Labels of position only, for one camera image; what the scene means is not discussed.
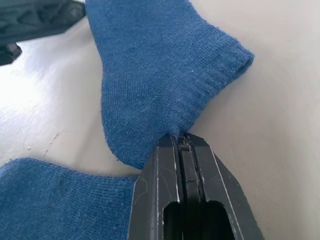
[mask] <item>knit fabric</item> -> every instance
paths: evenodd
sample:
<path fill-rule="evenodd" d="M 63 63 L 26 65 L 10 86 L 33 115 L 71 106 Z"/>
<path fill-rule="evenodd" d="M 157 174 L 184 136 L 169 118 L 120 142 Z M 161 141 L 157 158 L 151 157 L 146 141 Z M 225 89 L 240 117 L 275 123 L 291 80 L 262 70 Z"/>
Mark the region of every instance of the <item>knit fabric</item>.
<path fill-rule="evenodd" d="M 0 239 L 126 240 L 136 179 L 12 160 L 0 168 Z"/>
<path fill-rule="evenodd" d="M 253 55 L 208 24 L 188 0 L 87 0 L 103 77 L 111 151 L 142 169 L 156 141 L 188 131 Z"/>

